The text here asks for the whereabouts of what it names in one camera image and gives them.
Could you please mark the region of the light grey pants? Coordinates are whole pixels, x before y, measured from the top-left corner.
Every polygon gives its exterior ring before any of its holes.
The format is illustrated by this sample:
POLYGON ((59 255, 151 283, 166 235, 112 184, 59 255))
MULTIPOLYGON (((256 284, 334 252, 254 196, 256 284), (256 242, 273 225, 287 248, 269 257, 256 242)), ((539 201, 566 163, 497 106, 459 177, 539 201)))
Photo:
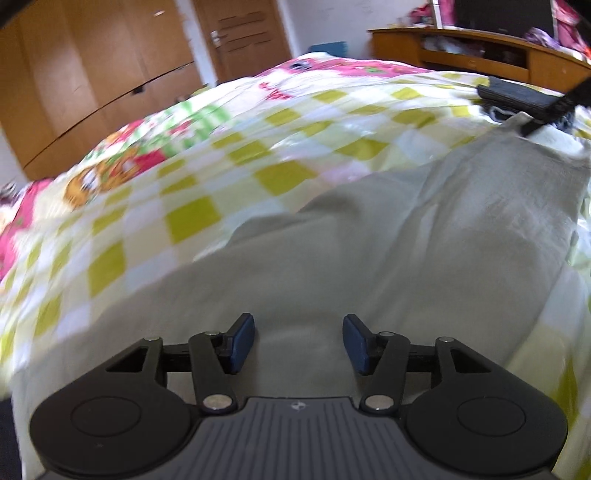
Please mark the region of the light grey pants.
POLYGON ((11 382, 23 475, 39 477, 29 421, 48 396, 134 342, 182 343, 256 319, 239 394, 359 397, 342 319, 417 343, 451 336, 504 363, 531 334, 566 264, 590 144, 513 118, 431 164, 375 173, 295 213, 240 225, 221 249, 109 307, 11 382))

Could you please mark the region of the wooden side desk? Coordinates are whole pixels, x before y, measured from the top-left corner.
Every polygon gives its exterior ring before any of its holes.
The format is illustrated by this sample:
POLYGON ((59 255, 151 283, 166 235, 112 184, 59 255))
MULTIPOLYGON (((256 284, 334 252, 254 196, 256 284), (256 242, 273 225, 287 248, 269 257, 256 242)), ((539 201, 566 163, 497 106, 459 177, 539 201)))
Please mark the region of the wooden side desk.
POLYGON ((376 59, 463 71, 565 93, 590 77, 590 61, 524 39, 469 29, 396 27, 370 30, 376 59))

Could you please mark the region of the dark plaid folded pants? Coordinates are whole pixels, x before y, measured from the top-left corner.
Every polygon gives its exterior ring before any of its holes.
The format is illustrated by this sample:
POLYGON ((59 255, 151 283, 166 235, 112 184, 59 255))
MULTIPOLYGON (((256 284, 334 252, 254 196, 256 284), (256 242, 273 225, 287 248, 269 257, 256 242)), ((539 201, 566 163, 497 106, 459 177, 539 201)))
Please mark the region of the dark plaid folded pants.
MULTIPOLYGON (((536 113, 540 113, 554 100, 561 97, 544 94, 531 87, 496 77, 490 77, 488 85, 479 85, 477 92, 484 102, 485 110, 494 120, 498 118, 499 114, 507 116, 518 113, 526 113, 532 119, 536 113)), ((563 132, 569 132, 574 125, 575 111, 576 109, 549 125, 563 132)))

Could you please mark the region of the cartoon print pink quilt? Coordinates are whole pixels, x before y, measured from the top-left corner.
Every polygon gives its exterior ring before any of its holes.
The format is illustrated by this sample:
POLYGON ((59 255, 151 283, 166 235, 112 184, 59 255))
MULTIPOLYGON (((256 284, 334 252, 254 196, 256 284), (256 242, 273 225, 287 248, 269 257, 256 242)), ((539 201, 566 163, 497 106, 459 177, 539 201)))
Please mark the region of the cartoon print pink quilt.
POLYGON ((332 88, 382 83, 422 68, 396 61, 310 53, 256 75, 202 88, 188 99, 128 123, 73 167, 20 189, 1 188, 1 273, 17 259, 17 236, 34 224, 91 202, 206 140, 243 113, 332 88))

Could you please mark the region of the yellow checkered bed sheet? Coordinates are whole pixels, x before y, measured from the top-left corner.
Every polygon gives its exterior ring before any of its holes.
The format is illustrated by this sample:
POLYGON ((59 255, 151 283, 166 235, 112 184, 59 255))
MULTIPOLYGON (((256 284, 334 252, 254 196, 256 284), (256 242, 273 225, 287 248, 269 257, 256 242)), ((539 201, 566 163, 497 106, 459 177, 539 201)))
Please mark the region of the yellow checkered bed sheet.
MULTIPOLYGON (((1 284, 1 394, 14 375, 112 305, 221 249, 257 217, 335 187, 431 164, 503 125, 474 74, 420 73, 332 88, 235 117, 222 130, 66 215, 20 233, 1 284)), ((563 479, 590 475, 590 179, 573 243, 533 331, 500 363, 553 398, 563 479)))

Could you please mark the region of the blue foam mat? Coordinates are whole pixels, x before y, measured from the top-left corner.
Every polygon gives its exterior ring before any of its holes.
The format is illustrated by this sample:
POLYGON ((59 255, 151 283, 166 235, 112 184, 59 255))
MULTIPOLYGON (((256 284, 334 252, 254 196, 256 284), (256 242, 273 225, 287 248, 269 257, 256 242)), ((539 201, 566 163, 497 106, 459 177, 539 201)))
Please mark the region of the blue foam mat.
POLYGON ((348 44, 345 41, 325 42, 311 45, 308 53, 326 53, 335 57, 348 56, 348 44))

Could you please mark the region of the wooden wardrobe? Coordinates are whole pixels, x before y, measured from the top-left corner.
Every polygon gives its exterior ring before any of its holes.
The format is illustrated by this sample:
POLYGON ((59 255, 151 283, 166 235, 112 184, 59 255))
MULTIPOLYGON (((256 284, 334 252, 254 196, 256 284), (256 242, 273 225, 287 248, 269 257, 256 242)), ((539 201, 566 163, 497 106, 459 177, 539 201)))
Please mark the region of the wooden wardrobe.
POLYGON ((1 127, 31 180, 201 85, 172 1, 32 1, 1 28, 1 127))

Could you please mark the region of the wooden door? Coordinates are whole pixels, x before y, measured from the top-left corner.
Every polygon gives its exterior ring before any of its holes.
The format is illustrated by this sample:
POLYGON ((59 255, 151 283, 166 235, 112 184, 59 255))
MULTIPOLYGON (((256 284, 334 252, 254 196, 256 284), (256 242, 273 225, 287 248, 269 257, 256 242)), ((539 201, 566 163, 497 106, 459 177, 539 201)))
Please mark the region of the wooden door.
POLYGON ((204 40, 221 83, 263 73, 291 58, 273 0, 194 0, 204 40))

